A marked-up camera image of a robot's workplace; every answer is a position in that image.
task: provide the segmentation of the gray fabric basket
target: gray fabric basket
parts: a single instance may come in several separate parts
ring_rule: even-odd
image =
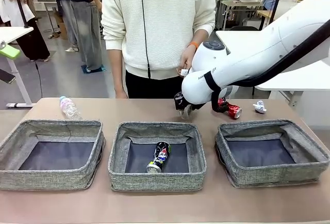
[[[162,173],[146,173],[156,144],[172,151]],[[190,191],[202,188],[206,160],[197,127],[189,123],[124,122],[117,129],[108,163],[111,187],[119,191]]]
[[[99,121],[23,121],[0,145],[0,189],[88,188],[104,143]]]
[[[312,183],[329,166],[327,152],[289,120],[220,125],[216,145],[235,187]]]

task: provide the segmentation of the black skirt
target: black skirt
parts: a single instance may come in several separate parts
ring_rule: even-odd
[[[29,27],[33,27],[33,31],[17,38],[17,43],[21,47],[24,55],[30,60],[47,59],[50,56],[50,52],[37,27],[36,20],[34,18],[30,19],[27,24]]]

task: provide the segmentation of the plastic bottle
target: plastic bottle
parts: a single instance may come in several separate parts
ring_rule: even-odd
[[[71,99],[65,96],[60,97],[60,107],[63,113],[69,119],[74,119],[74,120],[82,119],[76,105],[72,102]]]

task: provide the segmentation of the white wall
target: white wall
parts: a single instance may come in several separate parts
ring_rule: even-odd
[[[324,62],[330,65],[330,58]],[[326,75],[324,80],[330,81],[330,75]],[[296,110],[314,129],[330,129],[330,91],[304,92]]]

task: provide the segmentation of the black phone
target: black phone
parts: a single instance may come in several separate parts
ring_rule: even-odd
[[[15,79],[15,76],[7,73],[6,71],[0,69],[0,81],[4,81],[8,84],[12,83]]]

